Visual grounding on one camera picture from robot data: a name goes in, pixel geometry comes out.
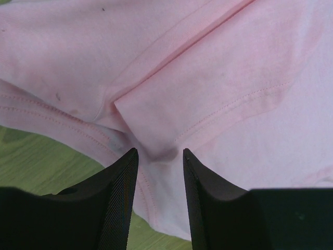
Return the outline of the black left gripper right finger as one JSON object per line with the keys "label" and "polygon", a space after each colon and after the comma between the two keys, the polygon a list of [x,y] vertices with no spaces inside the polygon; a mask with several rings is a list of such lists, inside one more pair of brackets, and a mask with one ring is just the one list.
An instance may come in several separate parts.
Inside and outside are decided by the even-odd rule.
{"label": "black left gripper right finger", "polygon": [[193,249],[332,249],[332,189],[244,190],[183,151]]}

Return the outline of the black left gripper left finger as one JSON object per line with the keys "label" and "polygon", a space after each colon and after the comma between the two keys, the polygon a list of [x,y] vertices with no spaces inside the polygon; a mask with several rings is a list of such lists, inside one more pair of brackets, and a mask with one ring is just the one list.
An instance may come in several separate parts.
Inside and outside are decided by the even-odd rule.
{"label": "black left gripper left finger", "polygon": [[130,149],[57,194],[1,188],[1,249],[126,249],[138,172]]}

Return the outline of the pink t shirt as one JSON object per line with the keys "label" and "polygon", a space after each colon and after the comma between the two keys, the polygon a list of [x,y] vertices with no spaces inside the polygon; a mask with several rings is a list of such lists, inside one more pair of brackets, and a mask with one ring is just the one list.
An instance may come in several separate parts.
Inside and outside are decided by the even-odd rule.
{"label": "pink t shirt", "polygon": [[244,189],[332,187],[332,1],[11,1],[1,125],[108,167],[190,240],[182,152]]}

